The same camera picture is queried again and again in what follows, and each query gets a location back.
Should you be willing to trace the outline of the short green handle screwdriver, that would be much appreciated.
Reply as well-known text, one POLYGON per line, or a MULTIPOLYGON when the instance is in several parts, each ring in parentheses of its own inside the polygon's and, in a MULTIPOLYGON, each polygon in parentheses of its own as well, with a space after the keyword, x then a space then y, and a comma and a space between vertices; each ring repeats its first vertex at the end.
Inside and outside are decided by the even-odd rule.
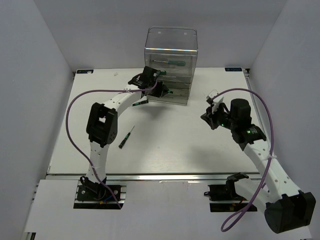
POLYGON ((178 66, 178 67, 184 67, 186 65, 185 61, 176 61, 176 60, 152 60, 152 62, 156 62, 156 63, 164 63, 164 64, 168 64, 168 65, 174 65, 174 66, 178 66))

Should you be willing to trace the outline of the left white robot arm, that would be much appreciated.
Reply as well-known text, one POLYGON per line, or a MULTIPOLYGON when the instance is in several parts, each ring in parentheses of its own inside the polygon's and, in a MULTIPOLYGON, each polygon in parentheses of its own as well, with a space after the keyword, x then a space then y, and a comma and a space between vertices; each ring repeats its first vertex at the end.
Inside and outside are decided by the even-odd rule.
POLYGON ((106 161, 110 145, 118 134, 118 118, 134 102, 144 96, 161 97, 166 86, 158 81, 161 71, 144 67, 143 72, 134 76, 116 95, 104 103, 91 106, 86 126, 90 143, 89 169, 80 181, 90 196, 99 200, 105 196, 106 161))

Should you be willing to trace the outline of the thin black green screwdriver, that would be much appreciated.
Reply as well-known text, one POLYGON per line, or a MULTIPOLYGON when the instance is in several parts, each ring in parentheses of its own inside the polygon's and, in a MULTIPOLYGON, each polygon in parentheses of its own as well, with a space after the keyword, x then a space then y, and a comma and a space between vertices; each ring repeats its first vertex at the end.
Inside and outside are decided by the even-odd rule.
POLYGON ((149 100, 142 100, 142 101, 139 101, 139 102, 135 102, 132 104, 133 107, 135 106, 140 106, 140 105, 145 105, 145 104, 148 104, 149 103, 149 100))

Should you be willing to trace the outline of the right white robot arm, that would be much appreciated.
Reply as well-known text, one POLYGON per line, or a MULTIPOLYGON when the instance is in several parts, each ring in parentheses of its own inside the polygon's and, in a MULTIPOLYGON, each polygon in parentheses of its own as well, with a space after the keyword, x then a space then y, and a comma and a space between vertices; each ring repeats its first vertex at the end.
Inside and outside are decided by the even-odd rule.
POLYGON ((210 185, 205 195, 212 201, 250 200, 263 212, 267 225, 276 233, 308 226, 311 223, 316 199, 311 192, 303 192, 287 175, 276 156, 269 153, 270 146, 263 131, 252 123, 251 106, 242 98, 233 99, 230 108, 219 97, 208 99, 209 107, 201 116, 212 130, 223 127, 230 130, 233 140, 250 158, 258 172, 264 176, 262 186, 254 183, 245 173, 230 175, 224 186, 210 185))

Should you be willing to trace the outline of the clear plastic drawer cabinet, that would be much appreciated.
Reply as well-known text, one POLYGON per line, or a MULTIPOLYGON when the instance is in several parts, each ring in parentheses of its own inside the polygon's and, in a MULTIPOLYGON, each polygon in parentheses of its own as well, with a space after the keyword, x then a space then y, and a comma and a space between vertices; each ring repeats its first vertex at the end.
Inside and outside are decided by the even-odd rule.
POLYGON ((198 59, 197 31, 189 27, 153 26, 144 47, 145 65, 161 71, 158 81, 169 89, 164 97, 149 101, 186 105, 198 59))

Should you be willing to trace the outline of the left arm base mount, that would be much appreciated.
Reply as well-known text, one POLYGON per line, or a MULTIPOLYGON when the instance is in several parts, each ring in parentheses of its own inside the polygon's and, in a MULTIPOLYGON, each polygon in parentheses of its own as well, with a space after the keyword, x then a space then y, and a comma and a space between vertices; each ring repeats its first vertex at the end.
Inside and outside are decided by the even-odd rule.
POLYGON ((81 176, 74 198, 74 209, 120 210, 124 205, 126 190, 122 185, 109 185, 106 188, 99 182, 92 182, 81 176))

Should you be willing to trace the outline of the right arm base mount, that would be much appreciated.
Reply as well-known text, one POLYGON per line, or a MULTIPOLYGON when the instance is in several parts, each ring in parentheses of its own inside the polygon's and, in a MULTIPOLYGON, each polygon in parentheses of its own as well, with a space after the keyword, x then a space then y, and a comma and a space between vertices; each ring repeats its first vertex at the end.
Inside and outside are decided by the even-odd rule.
POLYGON ((228 176, 224 184, 208 185, 208 191, 204 192, 203 195, 211 201, 210 212, 231 213, 246 207, 249 201, 236 193, 235 182, 248 178, 248 175, 239 172, 228 176))

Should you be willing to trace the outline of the small black green screwdriver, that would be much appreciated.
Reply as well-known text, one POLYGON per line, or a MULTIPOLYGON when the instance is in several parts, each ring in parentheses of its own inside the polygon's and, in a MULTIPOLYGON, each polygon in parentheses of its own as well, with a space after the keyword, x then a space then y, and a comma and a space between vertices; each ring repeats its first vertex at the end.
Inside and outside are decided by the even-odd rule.
POLYGON ((129 137, 130 137, 130 135, 131 135, 131 133, 132 133, 134 128, 135 127, 133 126, 132 129, 126 134, 124 139, 121 141, 121 143, 118 146, 119 149, 122 149, 125 146, 125 144, 126 144, 127 140, 129 139, 129 137))

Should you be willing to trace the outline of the long green handle screwdriver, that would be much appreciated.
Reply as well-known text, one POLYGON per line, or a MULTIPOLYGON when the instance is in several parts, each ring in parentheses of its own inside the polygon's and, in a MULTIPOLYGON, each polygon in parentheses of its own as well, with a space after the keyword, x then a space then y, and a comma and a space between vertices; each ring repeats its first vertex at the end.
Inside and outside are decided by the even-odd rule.
POLYGON ((178 76, 180 75, 180 73, 176 71, 161 71, 160 75, 161 76, 178 76))

